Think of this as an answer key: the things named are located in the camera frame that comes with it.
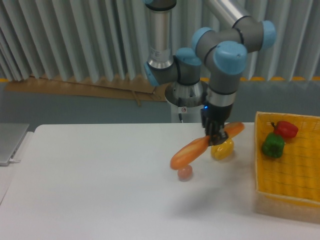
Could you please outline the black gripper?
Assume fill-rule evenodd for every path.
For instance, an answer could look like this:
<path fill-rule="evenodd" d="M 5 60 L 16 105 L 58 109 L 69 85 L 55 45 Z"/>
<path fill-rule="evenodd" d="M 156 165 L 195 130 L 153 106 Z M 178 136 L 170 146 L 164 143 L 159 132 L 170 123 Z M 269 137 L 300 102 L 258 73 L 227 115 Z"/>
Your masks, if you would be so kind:
<path fill-rule="evenodd" d="M 206 103 L 200 110 L 201 123 L 205 134 L 208 136 L 208 145 L 221 145 L 228 138 L 228 133 L 224 129 L 226 120 L 231 114 L 233 105 L 216 106 Z"/>

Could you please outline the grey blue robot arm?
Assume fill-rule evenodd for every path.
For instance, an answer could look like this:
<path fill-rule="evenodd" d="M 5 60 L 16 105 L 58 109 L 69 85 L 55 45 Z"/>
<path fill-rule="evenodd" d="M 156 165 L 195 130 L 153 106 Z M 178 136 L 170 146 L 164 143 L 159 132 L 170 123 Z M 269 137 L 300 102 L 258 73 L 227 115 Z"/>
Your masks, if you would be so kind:
<path fill-rule="evenodd" d="M 144 71 L 153 86 L 174 82 L 195 86 L 200 81 L 201 66 L 209 70 L 209 82 L 200 95 L 200 115 L 208 145 L 216 146 L 231 136 L 225 122 L 235 102 L 248 54 L 272 47 L 276 28 L 271 21 L 256 21 L 234 0 L 208 0 L 206 5 L 228 29 L 216 32 L 202 27 L 193 34 L 191 47 L 172 52 L 171 21 L 176 4 L 174 0 L 144 2 L 150 30 Z"/>

